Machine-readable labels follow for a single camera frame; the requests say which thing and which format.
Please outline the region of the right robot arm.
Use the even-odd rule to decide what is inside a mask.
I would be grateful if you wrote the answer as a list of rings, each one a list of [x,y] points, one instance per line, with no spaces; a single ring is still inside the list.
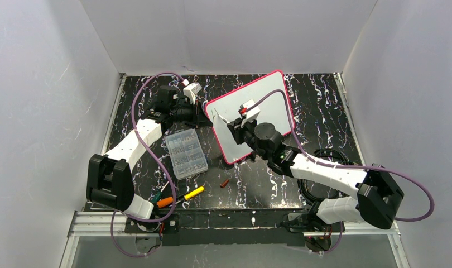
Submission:
[[[404,193],[384,168],[341,165],[304,155],[298,148],[286,145],[271,123],[238,118],[226,126],[236,144],[246,144],[276,174],[313,181],[345,194],[343,198],[315,202],[307,221],[327,225],[365,221],[379,229],[392,227]]]

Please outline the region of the white marker pen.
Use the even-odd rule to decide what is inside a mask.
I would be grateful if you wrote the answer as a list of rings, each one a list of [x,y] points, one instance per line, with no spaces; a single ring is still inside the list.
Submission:
[[[217,116],[218,116],[218,118],[219,118],[221,121],[223,121],[225,124],[229,124],[229,123],[230,123],[230,122],[229,122],[226,118],[224,118],[222,115],[217,114]]]

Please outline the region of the pink framed whiteboard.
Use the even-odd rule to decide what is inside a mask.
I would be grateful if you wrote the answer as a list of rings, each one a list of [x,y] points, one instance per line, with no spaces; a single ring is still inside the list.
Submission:
[[[260,113],[257,117],[258,123],[268,122],[275,126],[281,134],[286,136],[291,132],[291,127],[287,122],[286,109],[293,113],[290,107],[290,99],[288,97],[288,90],[284,80],[284,74],[280,70],[264,75],[252,82],[245,84],[238,89],[229,93],[225,93],[209,101],[205,105],[206,116],[213,123],[213,132],[219,144],[219,148],[223,155],[225,162],[229,165],[247,157],[252,149],[246,144],[237,145],[231,132],[227,129],[226,124],[221,121],[217,114],[222,115],[229,122],[239,118],[240,105],[248,100],[258,102],[269,92],[279,89],[286,94],[287,104],[285,103],[281,93],[274,93],[261,104],[258,105]]]

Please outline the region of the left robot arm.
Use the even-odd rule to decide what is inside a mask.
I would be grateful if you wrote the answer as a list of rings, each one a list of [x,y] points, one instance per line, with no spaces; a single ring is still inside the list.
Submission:
[[[160,86],[134,129],[106,154],[95,154],[90,158],[87,200],[138,221],[153,223],[151,216],[155,205],[134,192],[132,169],[174,123],[183,123],[193,129],[213,125],[196,98],[201,89],[197,82],[183,90]]]

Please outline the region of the brown marker cap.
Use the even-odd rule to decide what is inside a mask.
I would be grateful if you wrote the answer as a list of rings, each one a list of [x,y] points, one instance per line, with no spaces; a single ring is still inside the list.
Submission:
[[[230,182],[229,179],[225,179],[225,180],[221,183],[220,187],[221,187],[221,188],[225,188],[225,187],[229,184],[229,182]]]

